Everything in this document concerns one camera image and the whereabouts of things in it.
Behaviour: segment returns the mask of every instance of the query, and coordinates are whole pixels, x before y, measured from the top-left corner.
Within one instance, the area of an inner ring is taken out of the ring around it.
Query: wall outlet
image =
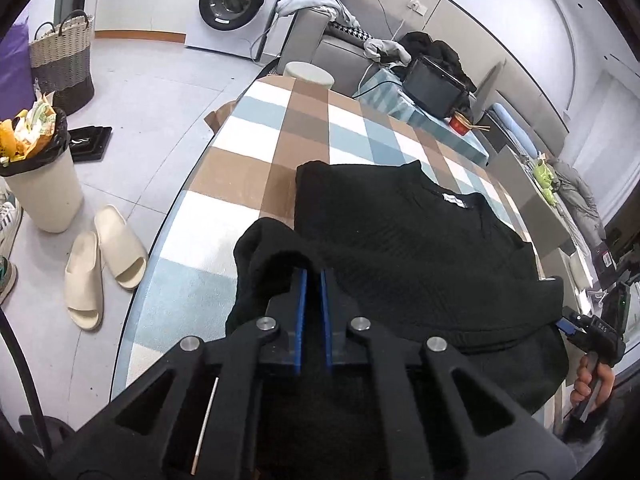
[[[420,3],[418,0],[410,0],[408,4],[406,4],[414,12],[417,12],[421,16],[424,16],[427,13],[427,6]]]

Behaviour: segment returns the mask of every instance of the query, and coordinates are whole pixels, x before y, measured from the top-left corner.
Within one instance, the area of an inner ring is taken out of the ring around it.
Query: silver screw
[[[255,322],[255,325],[260,330],[272,330],[276,328],[276,320],[273,317],[261,317],[258,321]]]
[[[358,332],[362,332],[371,328],[371,322],[366,317],[354,317],[351,320],[351,327]]]
[[[180,348],[185,352],[193,352],[198,346],[200,346],[200,340],[194,335],[188,335],[180,340]]]
[[[432,352],[443,352],[447,349],[447,342],[441,337],[430,337],[427,339],[427,348]]]

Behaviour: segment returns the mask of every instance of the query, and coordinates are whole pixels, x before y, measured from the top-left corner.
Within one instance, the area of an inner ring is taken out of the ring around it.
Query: human hand
[[[588,359],[587,356],[582,356],[580,359],[580,365],[578,366],[578,378],[574,383],[574,390],[571,392],[569,396],[569,400],[571,401],[571,405],[575,408],[580,402],[589,397],[591,394],[591,390],[589,388],[589,384],[591,383],[591,374],[587,370]],[[596,401],[593,403],[591,407],[591,411],[595,410],[597,407],[601,406],[607,399],[609,399],[611,395],[611,391],[613,390],[613,381],[616,376],[613,373],[611,367],[606,364],[600,363],[598,364],[598,376],[602,381],[602,387],[600,388],[600,392],[598,393],[598,397]]]

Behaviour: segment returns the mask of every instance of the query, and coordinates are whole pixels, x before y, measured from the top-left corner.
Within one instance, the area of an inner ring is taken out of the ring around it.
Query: washing machine
[[[185,45],[258,59],[278,1],[197,0]]]

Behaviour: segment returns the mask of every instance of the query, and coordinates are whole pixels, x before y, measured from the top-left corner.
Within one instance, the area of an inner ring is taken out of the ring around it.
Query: red bowl
[[[469,128],[462,124],[456,116],[453,116],[449,120],[449,126],[451,126],[453,130],[460,135],[465,135],[469,131]]]

